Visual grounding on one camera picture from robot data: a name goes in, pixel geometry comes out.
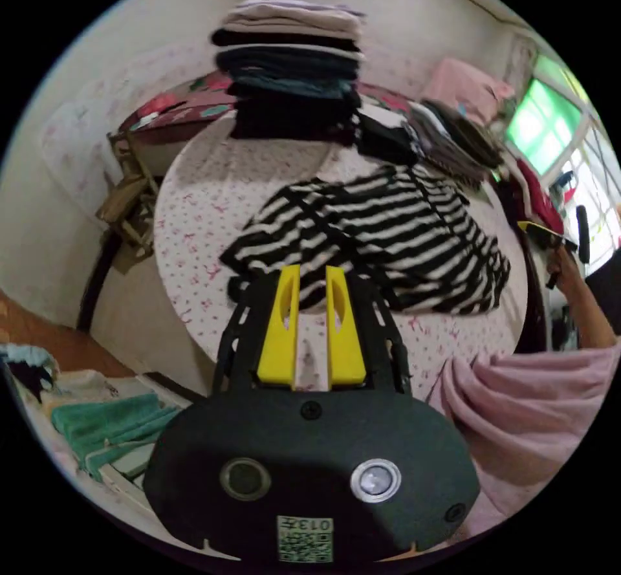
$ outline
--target round table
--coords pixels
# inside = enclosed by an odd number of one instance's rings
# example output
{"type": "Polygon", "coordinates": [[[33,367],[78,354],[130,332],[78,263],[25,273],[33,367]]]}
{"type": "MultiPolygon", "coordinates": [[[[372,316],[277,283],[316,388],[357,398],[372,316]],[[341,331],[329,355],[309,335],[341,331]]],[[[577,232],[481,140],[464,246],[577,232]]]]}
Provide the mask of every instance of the round table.
{"type": "MultiPolygon", "coordinates": [[[[399,115],[370,105],[363,112],[387,125],[399,115]]],[[[351,180],[378,162],[337,144],[293,140],[233,140],[230,112],[196,135],[176,157],[155,211],[155,255],[164,288],[201,349],[216,360],[220,337],[234,309],[226,294],[232,272],[219,261],[242,227],[286,184],[318,176],[351,180]]],[[[511,274],[498,309],[476,316],[394,313],[408,348],[412,392],[426,399],[445,361],[477,353],[510,354],[521,334],[528,296],[524,256],[499,202],[471,193],[470,214],[498,237],[511,274]]],[[[327,388],[325,308],[300,314],[296,387],[327,388]]]]}

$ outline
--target sticker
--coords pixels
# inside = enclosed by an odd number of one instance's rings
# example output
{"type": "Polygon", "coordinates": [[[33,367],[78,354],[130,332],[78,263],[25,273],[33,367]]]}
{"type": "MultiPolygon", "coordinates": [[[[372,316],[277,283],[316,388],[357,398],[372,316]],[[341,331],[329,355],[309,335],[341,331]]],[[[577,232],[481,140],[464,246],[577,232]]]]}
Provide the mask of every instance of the sticker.
{"type": "Polygon", "coordinates": [[[276,517],[280,562],[332,562],[332,519],[276,517]]]}

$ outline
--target wooden floor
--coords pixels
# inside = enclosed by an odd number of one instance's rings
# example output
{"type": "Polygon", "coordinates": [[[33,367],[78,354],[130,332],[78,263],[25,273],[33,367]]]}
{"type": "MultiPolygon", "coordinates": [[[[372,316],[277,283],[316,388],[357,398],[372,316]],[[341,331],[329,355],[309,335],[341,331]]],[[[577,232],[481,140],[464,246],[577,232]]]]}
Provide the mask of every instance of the wooden floor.
{"type": "Polygon", "coordinates": [[[35,316],[0,291],[0,343],[7,342],[46,349],[62,372],[90,369],[111,378],[134,375],[87,334],[35,316]]]}

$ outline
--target person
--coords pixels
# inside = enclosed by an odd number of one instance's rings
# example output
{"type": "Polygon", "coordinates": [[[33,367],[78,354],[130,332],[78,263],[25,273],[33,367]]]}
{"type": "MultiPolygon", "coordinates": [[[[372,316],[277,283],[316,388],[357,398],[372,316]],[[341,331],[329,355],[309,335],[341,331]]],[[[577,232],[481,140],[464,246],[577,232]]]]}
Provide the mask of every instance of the person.
{"type": "Polygon", "coordinates": [[[618,339],[612,325],[580,275],[574,257],[566,249],[560,248],[550,254],[547,268],[549,273],[558,274],[556,285],[567,299],[571,316],[578,329],[580,347],[583,349],[614,347],[618,339]]]}
{"type": "Polygon", "coordinates": [[[428,404],[455,423],[481,492],[464,523],[425,552],[482,534],[521,510],[565,464],[595,418],[621,358],[621,343],[565,248],[547,269],[578,329],[577,351],[448,360],[428,404]]]}

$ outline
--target black and white striped shirt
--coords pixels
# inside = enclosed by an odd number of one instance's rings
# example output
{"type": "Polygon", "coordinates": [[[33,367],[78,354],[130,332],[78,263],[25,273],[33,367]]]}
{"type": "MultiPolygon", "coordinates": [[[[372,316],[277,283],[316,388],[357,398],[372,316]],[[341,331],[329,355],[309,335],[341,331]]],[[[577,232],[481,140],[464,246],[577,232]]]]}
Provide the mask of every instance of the black and white striped shirt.
{"type": "Polygon", "coordinates": [[[301,265],[300,308],[325,298],[325,267],[354,269],[393,310],[450,314],[499,305],[510,263],[468,201],[423,169],[386,166],[349,183],[312,179],[279,190],[221,261],[237,274],[229,295],[260,273],[301,265]]]}

